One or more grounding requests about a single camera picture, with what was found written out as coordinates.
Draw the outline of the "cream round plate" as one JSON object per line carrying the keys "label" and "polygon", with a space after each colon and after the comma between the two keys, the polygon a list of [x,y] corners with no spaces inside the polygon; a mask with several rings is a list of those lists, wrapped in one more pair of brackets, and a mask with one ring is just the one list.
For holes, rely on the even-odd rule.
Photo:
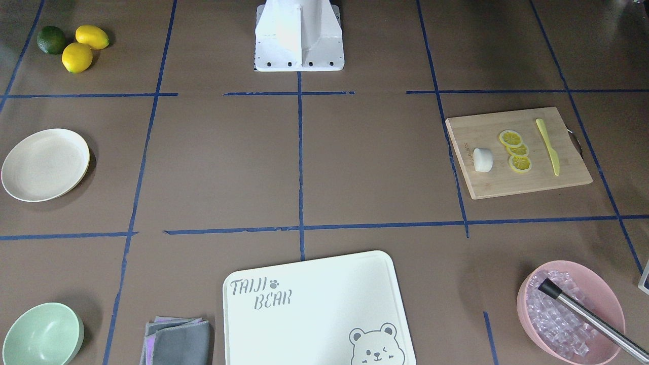
{"label": "cream round plate", "polygon": [[67,194],[86,175],[90,148],[78,133],[54,128],[16,144],[2,164],[2,186],[23,202],[44,202]]}

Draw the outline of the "white bear tray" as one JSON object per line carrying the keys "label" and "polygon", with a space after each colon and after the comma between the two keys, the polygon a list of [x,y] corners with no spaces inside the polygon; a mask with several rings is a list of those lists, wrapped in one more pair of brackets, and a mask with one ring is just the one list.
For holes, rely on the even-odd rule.
{"label": "white bear tray", "polygon": [[227,364],[415,364],[383,251],[241,270],[223,283]]}

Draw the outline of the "bamboo cutting board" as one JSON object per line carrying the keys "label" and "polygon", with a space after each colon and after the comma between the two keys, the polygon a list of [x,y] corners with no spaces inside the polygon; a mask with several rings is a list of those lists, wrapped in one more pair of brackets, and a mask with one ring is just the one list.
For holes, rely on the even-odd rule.
{"label": "bamboo cutting board", "polygon": [[590,184],[556,107],[446,120],[473,199]]}

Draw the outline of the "lemon slice top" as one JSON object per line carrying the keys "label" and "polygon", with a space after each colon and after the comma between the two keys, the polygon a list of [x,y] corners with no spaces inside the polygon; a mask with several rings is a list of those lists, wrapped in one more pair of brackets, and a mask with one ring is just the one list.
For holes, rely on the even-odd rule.
{"label": "lemon slice top", "polygon": [[502,131],[498,135],[498,139],[507,148],[517,148],[523,143],[521,134],[513,130]]}

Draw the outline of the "lemon slice bottom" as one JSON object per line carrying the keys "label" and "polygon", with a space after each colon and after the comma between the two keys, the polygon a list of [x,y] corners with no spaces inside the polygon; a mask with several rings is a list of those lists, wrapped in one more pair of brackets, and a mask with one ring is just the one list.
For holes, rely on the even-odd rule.
{"label": "lemon slice bottom", "polygon": [[516,173],[527,173],[532,169],[532,162],[528,157],[519,159],[509,156],[508,166]]}

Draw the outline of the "grey folded cloth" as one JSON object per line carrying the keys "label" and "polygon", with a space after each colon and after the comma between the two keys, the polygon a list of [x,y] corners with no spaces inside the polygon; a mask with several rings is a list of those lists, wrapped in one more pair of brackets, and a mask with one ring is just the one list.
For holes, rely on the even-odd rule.
{"label": "grey folded cloth", "polygon": [[211,325],[202,317],[160,317],[145,326],[139,364],[207,364]]}

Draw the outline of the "yellow plastic knife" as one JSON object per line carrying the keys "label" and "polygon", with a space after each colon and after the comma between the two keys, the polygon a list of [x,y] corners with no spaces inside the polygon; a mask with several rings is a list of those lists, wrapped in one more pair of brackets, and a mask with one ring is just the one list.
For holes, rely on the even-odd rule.
{"label": "yellow plastic knife", "polygon": [[560,176],[561,167],[560,167],[558,152],[556,152],[556,150],[553,148],[553,145],[550,141],[549,132],[547,130],[545,121],[542,118],[536,118],[535,124],[537,125],[538,131],[542,135],[543,143],[545,144],[545,148],[549,154],[549,159],[552,165],[553,173],[555,176]]}

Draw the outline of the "yellow lemon upper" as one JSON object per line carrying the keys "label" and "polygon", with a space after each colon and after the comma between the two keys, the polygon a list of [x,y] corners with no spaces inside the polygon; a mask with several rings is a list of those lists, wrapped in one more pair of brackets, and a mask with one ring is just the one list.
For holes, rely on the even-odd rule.
{"label": "yellow lemon upper", "polygon": [[111,43],[109,35],[102,28],[85,24],[75,30],[75,40],[91,49],[105,49]]}

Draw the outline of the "yellow lemon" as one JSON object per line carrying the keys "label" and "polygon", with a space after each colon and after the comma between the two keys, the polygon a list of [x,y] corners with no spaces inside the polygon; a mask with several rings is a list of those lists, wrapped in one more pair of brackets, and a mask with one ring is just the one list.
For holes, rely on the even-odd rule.
{"label": "yellow lemon", "polygon": [[92,62],[93,52],[86,44],[74,42],[63,49],[62,64],[71,74],[87,70]]}
{"label": "yellow lemon", "polygon": [[75,40],[91,49],[105,49],[111,43],[109,35],[102,28],[85,24],[75,30]]}

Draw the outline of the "pink bowl with ice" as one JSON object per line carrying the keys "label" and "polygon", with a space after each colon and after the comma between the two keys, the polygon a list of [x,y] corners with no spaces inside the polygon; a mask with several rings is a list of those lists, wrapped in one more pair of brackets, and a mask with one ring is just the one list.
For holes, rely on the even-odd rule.
{"label": "pink bowl with ice", "polygon": [[602,321],[624,334],[622,307],[608,284],[589,268],[551,261],[531,272],[517,295],[518,317],[528,337],[565,364],[608,364],[621,351],[613,341],[538,287],[545,278]]}

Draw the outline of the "yellow lemon lower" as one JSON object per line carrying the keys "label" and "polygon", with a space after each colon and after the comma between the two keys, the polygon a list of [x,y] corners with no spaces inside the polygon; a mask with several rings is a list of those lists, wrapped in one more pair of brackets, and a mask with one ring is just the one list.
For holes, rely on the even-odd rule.
{"label": "yellow lemon lower", "polygon": [[62,64],[71,74],[87,70],[92,62],[93,52],[86,44],[74,42],[63,49]]}

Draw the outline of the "green lime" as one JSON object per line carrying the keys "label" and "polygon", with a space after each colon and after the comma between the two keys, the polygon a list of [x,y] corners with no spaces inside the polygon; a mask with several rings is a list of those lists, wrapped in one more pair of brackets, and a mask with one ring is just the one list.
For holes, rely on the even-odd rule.
{"label": "green lime", "polygon": [[67,38],[59,27],[48,25],[37,34],[37,46],[47,55],[61,55],[67,46]]}

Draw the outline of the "mint green bowl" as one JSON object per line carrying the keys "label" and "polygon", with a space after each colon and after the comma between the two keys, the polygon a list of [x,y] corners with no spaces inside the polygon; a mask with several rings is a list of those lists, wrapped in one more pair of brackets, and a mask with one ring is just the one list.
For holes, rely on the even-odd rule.
{"label": "mint green bowl", "polygon": [[84,341],[79,315],[62,303],[37,305],[23,313],[7,332],[4,364],[68,364]]}

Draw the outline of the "metal black-tipped stirrer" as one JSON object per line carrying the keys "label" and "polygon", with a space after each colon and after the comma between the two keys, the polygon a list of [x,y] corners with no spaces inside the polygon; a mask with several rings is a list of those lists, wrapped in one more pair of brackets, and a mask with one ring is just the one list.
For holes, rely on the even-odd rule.
{"label": "metal black-tipped stirrer", "polygon": [[626,353],[629,353],[637,361],[642,364],[648,364],[648,353],[646,350],[635,344],[635,342],[631,341],[630,338],[627,338],[623,333],[621,333],[621,331],[614,328],[614,326],[610,326],[609,323],[584,307],[581,303],[577,302],[573,297],[564,294],[562,289],[549,278],[545,278],[537,289],[568,308],[568,310],[595,328],[599,333],[607,337],[619,348],[626,351]]}

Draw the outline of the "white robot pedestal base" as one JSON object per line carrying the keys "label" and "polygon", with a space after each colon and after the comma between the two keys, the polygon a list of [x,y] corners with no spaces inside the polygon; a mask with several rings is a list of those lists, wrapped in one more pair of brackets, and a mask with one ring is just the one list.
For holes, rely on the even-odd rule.
{"label": "white robot pedestal base", "polygon": [[257,7],[254,69],[341,71],[340,10],[330,1],[266,1]]}

